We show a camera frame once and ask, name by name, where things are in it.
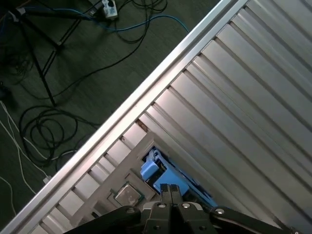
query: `floor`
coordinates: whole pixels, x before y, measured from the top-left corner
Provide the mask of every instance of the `floor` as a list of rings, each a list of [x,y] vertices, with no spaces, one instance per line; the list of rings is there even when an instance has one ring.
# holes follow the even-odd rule
[[[89,7],[86,0],[66,2],[46,0],[44,2],[54,8],[74,8],[83,11]],[[217,2],[218,0],[170,0],[164,14],[179,18],[189,30],[192,30]],[[116,0],[116,3],[121,4],[121,0]],[[118,27],[140,23],[144,21],[144,17],[144,11],[129,4],[119,15]],[[54,40],[58,40],[73,22],[67,19],[39,17],[29,19]],[[126,37],[135,38],[142,34],[142,30],[143,28],[137,28],[123,34]],[[0,39],[0,44],[8,41],[10,46],[19,51],[26,51],[20,33],[14,25],[8,23],[5,32],[6,34]],[[27,30],[27,33],[35,47],[39,62],[44,64],[52,48],[32,31]],[[142,45],[130,58],[92,75],[74,91],[70,90],[58,96],[56,98],[58,108],[89,121],[103,123],[186,35],[185,29],[172,19],[160,18],[152,21]],[[75,79],[90,71],[119,60],[135,47],[135,44],[122,42],[115,33],[109,33],[92,22],[82,22],[68,39],[66,47],[57,56],[47,74],[46,78],[52,93],[58,93]],[[35,105],[50,105],[48,100],[39,101],[31,97],[21,85],[13,85],[19,79],[20,77],[9,76],[5,71],[0,71],[0,80],[12,90],[12,97],[4,103],[16,123],[25,109]],[[21,84],[33,95],[46,96],[35,68],[27,74]],[[26,119],[34,118],[38,113],[39,111],[35,111]],[[2,109],[0,109],[0,120],[8,127],[7,116]],[[66,132],[73,130],[74,125],[71,120],[63,119],[62,124]],[[93,129],[89,126],[79,126],[75,138],[59,150],[70,149],[82,136],[92,132]],[[22,180],[16,146],[2,127],[0,128],[0,159],[0,176],[12,185],[13,203],[18,212],[34,194]],[[33,190],[38,192],[44,186],[44,174],[24,156],[22,156],[22,165],[25,179]],[[56,173],[53,164],[43,170],[50,176]],[[14,216],[10,204],[10,190],[3,181],[0,181],[0,206],[1,230]]]

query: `bolt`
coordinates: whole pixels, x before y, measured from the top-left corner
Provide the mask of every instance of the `bolt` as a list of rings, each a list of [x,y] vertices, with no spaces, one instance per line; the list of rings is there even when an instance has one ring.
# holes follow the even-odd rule
[[[182,206],[186,209],[191,207],[191,205],[189,203],[183,203]]]
[[[126,210],[126,213],[128,213],[128,214],[132,214],[132,213],[134,213],[134,212],[135,212],[135,211],[134,211],[133,208],[129,208],[129,209]]]
[[[166,207],[166,204],[161,204],[161,203],[160,203],[160,204],[158,204],[158,207],[159,207],[159,208],[165,208],[165,207]]]
[[[225,213],[225,211],[223,209],[216,209],[215,210],[219,215],[222,215]]]

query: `silver square object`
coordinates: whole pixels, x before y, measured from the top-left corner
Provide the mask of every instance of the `silver square object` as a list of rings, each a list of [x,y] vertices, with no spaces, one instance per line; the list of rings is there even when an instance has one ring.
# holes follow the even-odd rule
[[[142,195],[130,184],[122,187],[115,196],[115,200],[122,206],[135,206],[138,204],[141,198]]]

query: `blue cable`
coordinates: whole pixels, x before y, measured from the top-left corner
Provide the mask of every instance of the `blue cable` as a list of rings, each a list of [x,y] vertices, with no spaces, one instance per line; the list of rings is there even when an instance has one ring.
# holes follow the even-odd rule
[[[47,8],[43,8],[43,7],[25,7],[25,9],[27,8],[40,8],[40,9],[44,9],[44,10],[50,10],[50,9],[47,9]],[[86,18],[88,18],[89,20],[93,21],[94,23],[96,23],[97,25],[99,25],[100,27],[106,29],[106,30],[110,30],[110,31],[113,31],[113,32],[122,32],[122,31],[127,31],[127,30],[130,30],[130,29],[134,29],[134,28],[137,28],[137,27],[140,27],[144,24],[146,24],[147,21],[144,21],[142,23],[139,23],[139,24],[136,24],[136,25],[133,25],[133,26],[130,26],[130,27],[127,27],[127,28],[121,28],[121,29],[115,29],[115,28],[108,28],[108,27],[105,27],[103,24],[99,23],[98,21],[96,21],[95,19],[89,17],[88,15],[80,12],[80,11],[77,11],[75,9],[69,9],[69,8],[56,8],[56,9],[53,9],[55,11],[72,11],[72,12],[75,12],[75,13],[78,13],[82,16],[85,16]],[[152,21],[154,19],[157,19],[157,18],[163,18],[163,17],[166,17],[166,18],[171,18],[175,21],[177,21],[178,23],[180,23],[182,25],[182,27],[189,33],[190,31],[187,29],[187,27],[185,26],[184,23],[182,23],[178,18],[176,17],[173,17],[173,16],[169,16],[169,15],[156,15],[156,16],[153,16],[149,19],[149,21]]]

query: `metal rack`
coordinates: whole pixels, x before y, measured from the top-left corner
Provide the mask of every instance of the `metal rack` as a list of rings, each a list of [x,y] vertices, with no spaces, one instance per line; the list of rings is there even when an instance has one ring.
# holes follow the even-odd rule
[[[71,229],[150,134],[218,204],[312,230],[311,9],[308,0],[220,1],[2,234]],[[84,218],[110,205],[92,204]]]

